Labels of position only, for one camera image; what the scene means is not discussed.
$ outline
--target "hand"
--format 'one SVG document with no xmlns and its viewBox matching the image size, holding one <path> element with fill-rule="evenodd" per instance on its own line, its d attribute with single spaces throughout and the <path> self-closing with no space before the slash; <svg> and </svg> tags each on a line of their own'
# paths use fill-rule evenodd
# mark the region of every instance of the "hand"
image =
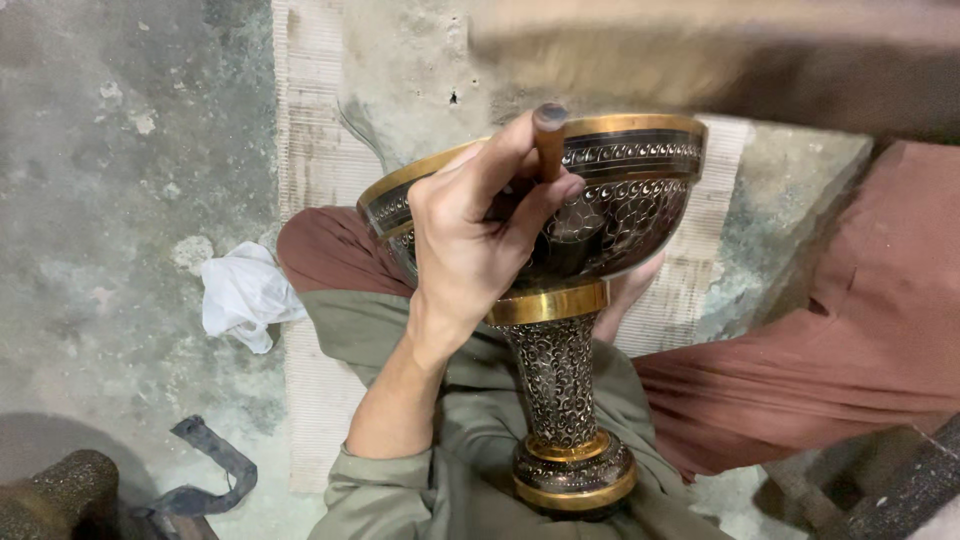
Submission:
<svg viewBox="0 0 960 540">
<path fill-rule="evenodd" d="M 429 343 L 431 353 L 414 354 L 418 362 L 442 363 L 446 358 L 438 357 L 467 341 L 514 282 L 546 220 L 583 191 L 584 180 L 564 170 L 557 181 L 534 187 L 509 220 L 485 222 L 493 196 L 538 165 L 526 112 L 410 188 L 420 284 L 410 301 L 407 333 L 415 344 Z"/>
</svg>

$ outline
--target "leg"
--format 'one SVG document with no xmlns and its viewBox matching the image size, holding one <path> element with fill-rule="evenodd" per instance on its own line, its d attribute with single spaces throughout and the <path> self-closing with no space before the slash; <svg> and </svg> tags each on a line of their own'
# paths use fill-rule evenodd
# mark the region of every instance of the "leg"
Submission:
<svg viewBox="0 0 960 540">
<path fill-rule="evenodd" d="M 896 144 L 841 217 L 810 309 L 634 360 L 687 479 L 960 410 L 958 170 L 958 148 Z"/>
<path fill-rule="evenodd" d="M 396 263 L 370 238 L 356 210 L 306 209 L 276 239 L 276 254 L 297 292 L 358 290 L 411 296 Z"/>
</svg>

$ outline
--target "green shirt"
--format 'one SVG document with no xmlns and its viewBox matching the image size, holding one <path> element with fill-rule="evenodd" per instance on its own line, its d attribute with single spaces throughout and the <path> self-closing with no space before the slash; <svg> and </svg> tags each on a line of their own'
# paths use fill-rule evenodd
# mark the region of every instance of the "green shirt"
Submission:
<svg viewBox="0 0 960 540">
<path fill-rule="evenodd" d="M 406 298 L 355 291 L 300 295 L 321 349 L 368 387 L 404 332 Z M 599 523 L 553 522 L 514 497 L 513 450 L 527 434 L 516 361 L 481 325 L 447 364 L 432 449 L 368 459 L 343 447 L 312 540 L 664 539 L 729 540 L 689 509 L 680 475 L 654 450 L 650 407 L 630 360 L 593 342 L 597 421 L 634 453 L 638 483 L 626 510 Z"/>
</svg>

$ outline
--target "knee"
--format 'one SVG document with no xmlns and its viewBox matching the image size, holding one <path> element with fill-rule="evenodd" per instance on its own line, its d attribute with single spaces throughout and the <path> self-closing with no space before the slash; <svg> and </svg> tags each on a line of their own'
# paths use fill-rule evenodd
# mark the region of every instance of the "knee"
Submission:
<svg viewBox="0 0 960 540">
<path fill-rule="evenodd" d="M 320 224 L 325 209 L 304 209 L 287 221 L 276 236 L 276 257 L 280 263 L 296 260 L 298 253 L 303 253 L 306 244 L 317 234 L 324 234 L 324 227 Z"/>
<path fill-rule="evenodd" d="M 361 232 L 363 224 L 355 209 L 323 207 L 305 209 L 290 218 L 276 237 L 276 256 L 281 264 L 295 264 L 300 258 L 345 242 L 345 235 Z"/>
</svg>

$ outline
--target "engraved brass bowl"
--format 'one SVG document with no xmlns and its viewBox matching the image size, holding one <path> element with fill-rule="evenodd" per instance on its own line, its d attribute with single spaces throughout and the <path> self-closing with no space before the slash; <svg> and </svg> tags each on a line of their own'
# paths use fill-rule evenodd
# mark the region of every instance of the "engraved brass bowl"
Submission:
<svg viewBox="0 0 960 540">
<path fill-rule="evenodd" d="M 616 114 L 566 123 L 564 166 L 587 188 L 544 225 L 514 289 L 552 289 L 608 278 L 641 264 L 665 243 L 683 217 L 690 186 L 700 177 L 707 127 L 668 114 Z M 417 282 L 415 234 L 407 190 L 446 165 L 464 146 L 416 161 L 361 195 L 357 209 L 372 234 Z M 536 180 L 514 180 L 490 219 L 506 219 Z"/>
<path fill-rule="evenodd" d="M 557 519 L 602 519 L 636 485 L 630 449 L 597 426 L 593 324 L 608 303 L 604 279 L 652 257 L 676 231 L 703 168 L 707 127 L 664 114 L 617 114 L 564 127 L 563 164 L 587 181 L 544 224 L 533 255 L 485 322 L 503 332 L 520 367 L 530 434 L 514 452 L 517 495 Z M 410 283 L 416 236 L 407 190 L 464 146 L 384 177 L 357 208 Z M 514 179 L 487 219 L 509 218 L 537 179 Z"/>
</svg>

